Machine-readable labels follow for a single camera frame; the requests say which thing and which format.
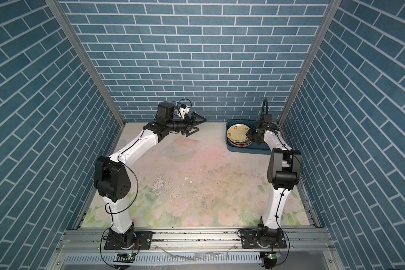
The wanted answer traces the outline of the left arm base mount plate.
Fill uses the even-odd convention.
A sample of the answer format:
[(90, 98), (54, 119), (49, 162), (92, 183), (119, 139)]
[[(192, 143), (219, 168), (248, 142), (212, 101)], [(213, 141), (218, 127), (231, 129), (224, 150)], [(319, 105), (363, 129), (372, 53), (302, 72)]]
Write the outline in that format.
[(122, 235), (109, 231), (102, 239), (105, 242), (105, 250), (149, 250), (153, 234), (152, 231), (132, 231)]

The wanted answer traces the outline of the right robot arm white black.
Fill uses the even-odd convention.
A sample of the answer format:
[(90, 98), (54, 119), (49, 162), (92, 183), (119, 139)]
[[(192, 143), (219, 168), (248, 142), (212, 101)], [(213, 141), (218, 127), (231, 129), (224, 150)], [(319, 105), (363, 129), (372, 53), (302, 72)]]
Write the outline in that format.
[(281, 228), (281, 217), (290, 192), (300, 181), (302, 156), (286, 143), (277, 125), (264, 120), (251, 127), (246, 136), (257, 144), (266, 143), (271, 151), (267, 169), (270, 195), (258, 224), (256, 240), (263, 247), (281, 246), (286, 236)]

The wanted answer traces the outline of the cream yellow plate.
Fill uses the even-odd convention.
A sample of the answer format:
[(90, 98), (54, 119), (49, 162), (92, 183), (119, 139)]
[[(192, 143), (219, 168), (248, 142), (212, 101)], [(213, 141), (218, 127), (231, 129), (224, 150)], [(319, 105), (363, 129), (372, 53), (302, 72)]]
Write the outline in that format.
[(249, 127), (245, 124), (234, 124), (227, 130), (227, 138), (234, 143), (242, 143), (248, 139), (247, 132)]

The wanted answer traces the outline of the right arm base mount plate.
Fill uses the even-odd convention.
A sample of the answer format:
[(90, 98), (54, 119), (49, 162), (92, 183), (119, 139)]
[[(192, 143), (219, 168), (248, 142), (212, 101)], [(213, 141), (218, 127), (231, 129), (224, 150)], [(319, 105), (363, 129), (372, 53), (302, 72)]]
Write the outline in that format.
[(281, 230), (258, 233), (253, 229), (239, 229), (237, 236), (243, 249), (287, 248), (286, 237)]

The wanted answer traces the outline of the teal patterned plate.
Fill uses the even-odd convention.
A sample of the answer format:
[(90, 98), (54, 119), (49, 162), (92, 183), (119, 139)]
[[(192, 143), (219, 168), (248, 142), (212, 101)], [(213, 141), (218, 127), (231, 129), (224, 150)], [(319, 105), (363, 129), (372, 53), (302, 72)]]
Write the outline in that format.
[(236, 147), (247, 147), (253, 143), (249, 139), (242, 141), (242, 142), (235, 142), (235, 141), (231, 141), (231, 140), (228, 140), (228, 141), (229, 141), (229, 143), (231, 143), (233, 146), (236, 146)]

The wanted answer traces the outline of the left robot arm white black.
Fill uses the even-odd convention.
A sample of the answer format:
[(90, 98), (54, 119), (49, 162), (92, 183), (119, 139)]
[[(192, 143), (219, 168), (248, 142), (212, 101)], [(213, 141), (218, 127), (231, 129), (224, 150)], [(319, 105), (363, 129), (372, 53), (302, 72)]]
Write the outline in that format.
[(127, 195), (132, 188), (130, 175), (136, 174), (131, 166), (150, 148), (171, 133), (188, 137), (199, 131), (198, 125), (207, 119), (193, 112), (183, 119), (156, 117), (143, 127), (142, 132), (128, 145), (108, 157), (100, 156), (95, 162), (94, 187), (105, 202), (105, 211), (111, 217), (108, 229), (109, 242), (116, 249), (132, 249), (136, 246), (135, 226), (128, 213)]

